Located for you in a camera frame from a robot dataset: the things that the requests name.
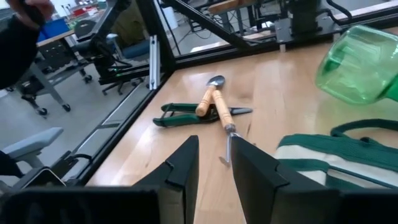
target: chair wheel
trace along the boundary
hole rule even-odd
[[[93,77],[91,75],[86,75],[84,78],[85,83],[90,83],[93,80]]]
[[[40,115],[40,116],[45,116],[45,115],[48,114],[48,111],[47,111],[47,109],[45,109],[45,108],[40,108],[40,109],[36,109],[36,113],[37,113],[38,115]]]
[[[63,107],[63,109],[64,109],[66,112],[69,112],[69,111],[71,110],[69,105],[62,105],[62,107]]]

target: person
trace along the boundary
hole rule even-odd
[[[7,0],[16,13],[6,29],[0,32],[0,90],[15,84],[27,71],[37,54],[40,27],[27,15],[21,0]],[[37,7],[45,19],[51,18],[54,6],[50,0],[26,0]]]

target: green and white bag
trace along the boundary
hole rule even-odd
[[[371,138],[343,134],[358,128],[398,131],[398,122],[368,119],[343,124],[331,136],[294,134],[284,137],[274,155],[281,163],[331,188],[398,188],[398,149]]]

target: person's hand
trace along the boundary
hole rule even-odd
[[[20,0],[7,0],[7,2],[11,9],[17,13],[17,17],[21,22],[33,29],[40,28],[39,25],[34,23],[26,14],[24,8],[20,4]],[[46,20],[50,19],[54,12],[54,5],[50,0],[26,0],[26,4],[37,7]]]

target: green watering can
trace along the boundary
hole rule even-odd
[[[317,72],[317,87],[350,104],[398,101],[398,36],[355,26],[333,44]]]

